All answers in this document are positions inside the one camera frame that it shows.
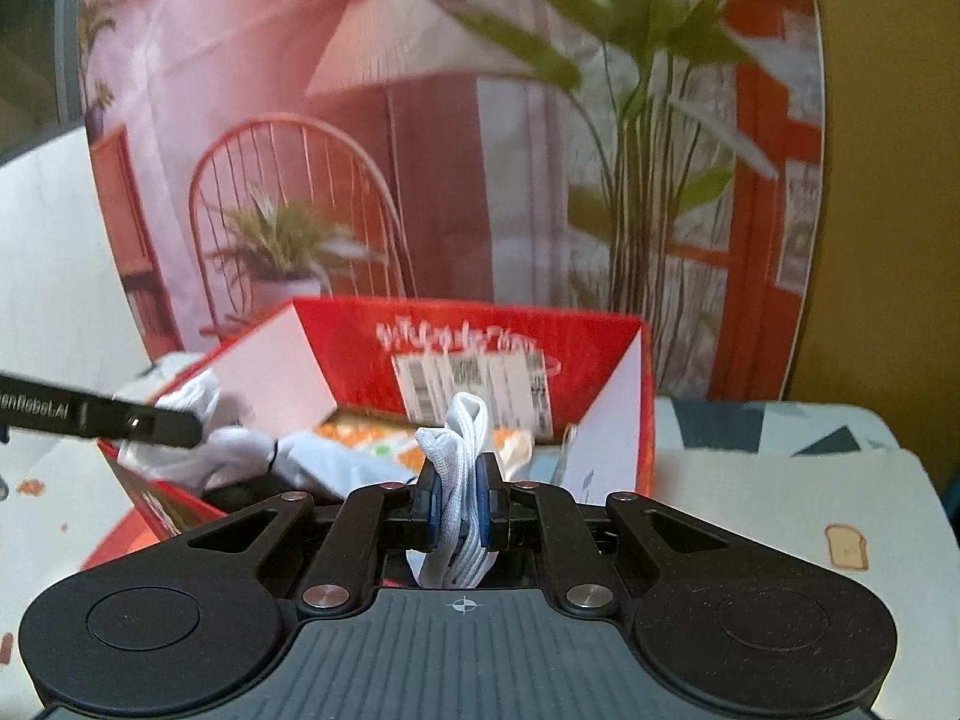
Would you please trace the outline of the white cloth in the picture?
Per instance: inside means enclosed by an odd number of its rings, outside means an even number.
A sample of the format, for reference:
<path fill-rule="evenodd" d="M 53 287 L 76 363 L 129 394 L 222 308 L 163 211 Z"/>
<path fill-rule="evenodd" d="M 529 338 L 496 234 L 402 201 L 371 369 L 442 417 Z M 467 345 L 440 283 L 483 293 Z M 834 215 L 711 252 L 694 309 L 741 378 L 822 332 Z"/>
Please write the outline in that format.
<path fill-rule="evenodd" d="M 348 449 L 313 431 L 275 439 L 249 427 L 218 426 L 228 401 L 210 371 L 161 395 L 156 405 L 195 416 L 202 442 L 194 449 L 126 442 L 117 461 L 140 478 L 174 484 L 195 497 L 265 475 L 338 499 L 364 486 L 416 478 L 400 461 Z M 467 392 L 455 394 L 443 426 L 416 429 L 415 442 L 441 481 L 438 544 L 425 554 L 409 552 L 416 583 L 423 589 L 475 589 L 496 561 L 482 543 L 478 512 L 477 460 L 493 447 L 487 404 Z"/>

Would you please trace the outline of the black eye mask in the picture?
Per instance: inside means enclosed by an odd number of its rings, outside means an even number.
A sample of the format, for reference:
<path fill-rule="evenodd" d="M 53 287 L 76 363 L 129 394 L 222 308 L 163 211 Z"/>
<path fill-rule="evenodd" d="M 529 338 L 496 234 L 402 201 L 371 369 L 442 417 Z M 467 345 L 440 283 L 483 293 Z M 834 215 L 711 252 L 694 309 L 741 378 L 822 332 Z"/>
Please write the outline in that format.
<path fill-rule="evenodd" d="M 206 491 L 202 494 L 202 500 L 213 509 L 229 515 L 285 493 L 286 489 L 288 486 L 281 479 L 274 476 L 261 476 Z"/>

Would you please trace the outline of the printed room backdrop poster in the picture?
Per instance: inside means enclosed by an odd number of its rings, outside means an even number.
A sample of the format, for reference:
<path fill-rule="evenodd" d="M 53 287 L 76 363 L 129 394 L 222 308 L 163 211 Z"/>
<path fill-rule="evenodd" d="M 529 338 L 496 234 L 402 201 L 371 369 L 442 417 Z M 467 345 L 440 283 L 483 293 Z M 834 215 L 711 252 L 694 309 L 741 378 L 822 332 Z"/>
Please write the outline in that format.
<path fill-rule="evenodd" d="M 293 296 L 631 314 L 659 392 L 784 392 L 822 200 L 817 0 L 80 0 L 151 356 Z"/>

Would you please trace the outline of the red strawberry box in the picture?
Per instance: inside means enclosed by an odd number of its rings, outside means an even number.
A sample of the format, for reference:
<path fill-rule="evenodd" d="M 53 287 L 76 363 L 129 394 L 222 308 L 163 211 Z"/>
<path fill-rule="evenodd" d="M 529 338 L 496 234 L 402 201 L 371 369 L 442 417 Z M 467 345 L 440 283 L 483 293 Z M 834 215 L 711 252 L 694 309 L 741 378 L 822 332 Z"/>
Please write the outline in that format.
<path fill-rule="evenodd" d="M 298 298 L 220 344 L 176 385 L 210 372 L 242 426 L 274 437 L 338 408 L 439 422 L 466 388 L 487 385 L 494 419 L 517 416 L 563 447 L 558 483 L 599 504 L 651 494 L 651 332 L 638 317 L 478 302 Z"/>

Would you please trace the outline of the cartoon printed table mat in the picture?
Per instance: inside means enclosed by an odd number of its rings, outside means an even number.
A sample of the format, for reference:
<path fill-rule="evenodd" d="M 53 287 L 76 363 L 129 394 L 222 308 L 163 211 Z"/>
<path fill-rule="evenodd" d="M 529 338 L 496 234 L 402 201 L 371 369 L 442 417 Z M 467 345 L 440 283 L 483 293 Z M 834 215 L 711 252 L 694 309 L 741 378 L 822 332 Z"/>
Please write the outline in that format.
<path fill-rule="evenodd" d="M 363 611 L 301 611 L 319 544 L 296 489 L 235 514 L 98 437 L 2 509 L 2 712 L 73 718 L 952 718 L 958 546 L 907 450 L 667 449 L 612 523 L 613 611 L 423 589 L 409 552 Z"/>

